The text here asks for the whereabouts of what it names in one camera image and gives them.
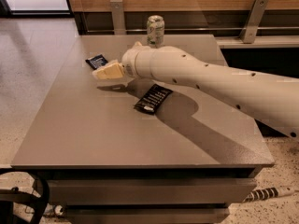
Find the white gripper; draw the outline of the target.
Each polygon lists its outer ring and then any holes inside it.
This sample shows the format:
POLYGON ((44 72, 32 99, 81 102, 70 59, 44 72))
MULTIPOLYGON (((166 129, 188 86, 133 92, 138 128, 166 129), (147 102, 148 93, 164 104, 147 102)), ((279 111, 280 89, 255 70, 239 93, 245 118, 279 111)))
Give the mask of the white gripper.
POLYGON ((153 49, 149 46, 143 46, 140 42, 135 42, 121 58, 121 64, 117 60, 108 62, 93 71, 95 79, 117 79, 122 78, 124 73, 130 78, 126 85, 116 84, 112 86, 113 90, 133 90, 138 78, 152 79, 150 71, 150 58, 153 49))

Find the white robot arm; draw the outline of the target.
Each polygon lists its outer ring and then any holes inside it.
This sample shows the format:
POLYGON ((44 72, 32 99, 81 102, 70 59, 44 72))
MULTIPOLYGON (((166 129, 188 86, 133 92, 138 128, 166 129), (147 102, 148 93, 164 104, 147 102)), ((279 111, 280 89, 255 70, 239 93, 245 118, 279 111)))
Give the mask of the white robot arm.
POLYGON ((148 78, 202 91, 299 140, 299 79, 206 63, 182 49, 135 43, 93 71, 97 79, 148 78))

